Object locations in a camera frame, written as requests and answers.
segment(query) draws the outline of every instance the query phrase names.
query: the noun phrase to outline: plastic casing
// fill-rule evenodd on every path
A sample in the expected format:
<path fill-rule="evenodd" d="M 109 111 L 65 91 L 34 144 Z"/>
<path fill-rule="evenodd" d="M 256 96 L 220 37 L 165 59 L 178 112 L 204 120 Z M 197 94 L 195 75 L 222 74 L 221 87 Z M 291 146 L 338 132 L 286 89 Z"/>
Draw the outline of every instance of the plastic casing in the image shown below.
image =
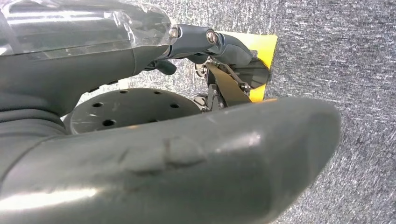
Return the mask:
<path fill-rule="evenodd" d="M 0 0 L 0 56 L 50 59 L 171 45 L 164 11 L 123 0 Z"/>

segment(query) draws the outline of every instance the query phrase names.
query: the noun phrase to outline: scratch mark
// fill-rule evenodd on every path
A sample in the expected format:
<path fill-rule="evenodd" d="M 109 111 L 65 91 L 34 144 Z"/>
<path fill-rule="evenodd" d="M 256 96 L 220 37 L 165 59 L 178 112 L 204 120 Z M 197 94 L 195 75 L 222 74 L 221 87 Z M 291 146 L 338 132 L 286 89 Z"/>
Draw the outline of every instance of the scratch mark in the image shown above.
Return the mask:
<path fill-rule="evenodd" d="M 118 164 L 122 163 L 129 153 L 129 149 L 125 150 L 118 159 Z"/>

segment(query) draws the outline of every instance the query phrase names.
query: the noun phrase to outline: black disc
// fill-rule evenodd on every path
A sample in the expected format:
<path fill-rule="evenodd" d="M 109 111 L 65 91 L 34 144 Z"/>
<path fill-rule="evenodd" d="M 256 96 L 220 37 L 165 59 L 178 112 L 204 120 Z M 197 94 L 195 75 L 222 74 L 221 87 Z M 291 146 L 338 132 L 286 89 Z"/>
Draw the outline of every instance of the black disc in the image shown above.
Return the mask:
<path fill-rule="evenodd" d="M 77 106 L 64 120 L 71 134 L 140 125 L 201 113 L 197 105 L 178 94 L 132 88 L 101 94 Z"/>

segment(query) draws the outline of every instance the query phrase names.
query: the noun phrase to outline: plastic wrap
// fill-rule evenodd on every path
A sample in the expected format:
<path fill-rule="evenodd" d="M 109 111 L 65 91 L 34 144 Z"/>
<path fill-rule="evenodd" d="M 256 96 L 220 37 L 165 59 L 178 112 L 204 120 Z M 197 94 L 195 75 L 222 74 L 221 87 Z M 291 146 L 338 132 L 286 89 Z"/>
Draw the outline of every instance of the plastic wrap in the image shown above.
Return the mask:
<path fill-rule="evenodd" d="M 161 9 L 126 0 L 0 0 L 0 56 L 58 58 L 171 45 Z"/>

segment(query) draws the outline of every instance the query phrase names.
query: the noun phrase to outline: hole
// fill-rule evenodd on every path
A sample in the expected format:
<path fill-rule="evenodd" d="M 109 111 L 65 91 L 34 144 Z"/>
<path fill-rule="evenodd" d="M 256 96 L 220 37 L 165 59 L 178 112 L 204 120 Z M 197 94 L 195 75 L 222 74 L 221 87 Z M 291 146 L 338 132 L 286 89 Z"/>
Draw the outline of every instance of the hole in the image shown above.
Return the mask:
<path fill-rule="evenodd" d="M 115 124 L 115 120 L 105 120 L 105 121 L 103 121 L 103 126 L 112 126 L 112 125 L 114 125 Z"/>
<path fill-rule="evenodd" d="M 101 106 L 103 106 L 103 103 L 95 103 L 95 104 L 92 104 L 92 106 L 93 107 L 101 107 Z"/>

